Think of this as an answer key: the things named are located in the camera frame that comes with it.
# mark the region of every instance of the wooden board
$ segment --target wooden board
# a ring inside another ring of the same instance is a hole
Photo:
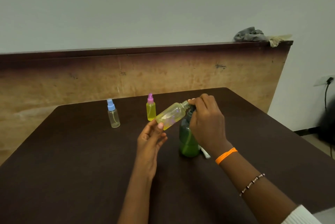
[[[228,87],[267,112],[288,51],[251,47],[2,63],[0,163],[64,104]]]

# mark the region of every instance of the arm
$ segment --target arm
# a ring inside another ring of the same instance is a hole
[[[145,126],[137,139],[134,169],[123,202],[118,224],[147,224],[149,196],[157,167],[157,153],[168,138],[163,133],[163,124],[156,120]]]
[[[190,121],[190,128],[198,143],[214,159],[229,151],[233,146],[226,139],[224,116],[214,97],[203,94],[200,98],[189,100],[189,103],[197,107]],[[228,175],[238,192],[261,174],[238,152],[226,157],[220,163],[220,167]],[[297,207],[265,177],[257,180],[242,195],[242,198],[260,224],[282,223]]]

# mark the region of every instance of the blue spray cap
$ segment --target blue spray cap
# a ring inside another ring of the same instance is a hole
[[[115,105],[112,99],[107,99],[107,107],[109,111],[115,110]]]

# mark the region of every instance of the plastic bottle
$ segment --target plastic bottle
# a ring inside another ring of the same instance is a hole
[[[195,106],[191,105],[187,112],[186,118],[182,120],[179,127],[179,151],[186,157],[195,157],[199,154],[199,145],[190,130],[190,120],[195,110]]]
[[[184,101],[183,103],[174,103],[156,116],[156,121],[157,123],[164,123],[163,130],[166,130],[182,119],[189,107],[190,104],[187,101]]]
[[[109,121],[111,122],[111,127],[112,128],[119,127],[120,126],[119,115],[118,115],[118,111],[116,110],[112,99],[107,99],[107,107],[108,107],[108,116],[109,116]]]
[[[148,95],[147,106],[147,117],[149,121],[152,121],[156,117],[156,104],[153,102],[152,93]]]

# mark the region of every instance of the black plug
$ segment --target black plug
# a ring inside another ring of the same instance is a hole
[[[327,85],[330,85],[334,81],[333,77],[327,79]]]

